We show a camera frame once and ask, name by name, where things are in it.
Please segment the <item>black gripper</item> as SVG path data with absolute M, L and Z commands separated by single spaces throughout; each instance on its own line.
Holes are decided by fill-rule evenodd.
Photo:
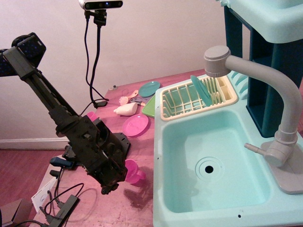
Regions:
M 128 139 L 123 133 L 112 133 L 100 118 L 92 121 L 87 116 L 69 116 L 57 125 L 56 131 L 69 139 L 87 174 L 102 185 L 101 194 L 115 191 L 118 183 L 125 180 Z

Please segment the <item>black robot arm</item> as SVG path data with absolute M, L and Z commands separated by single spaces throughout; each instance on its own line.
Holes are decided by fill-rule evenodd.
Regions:
M 109 194 L 126 178 L 124 140 L 100 118 L 91 120 L 77 114 L 56 91 L 37 68 L 45 51 L 36 33 L 16 38 L 9 49 L 0 51 L 0 75 L 18 76 L 32 88 L 54 120 L 57 136 L 68 138 L 76 162 L 100 183 L 102 194 Z

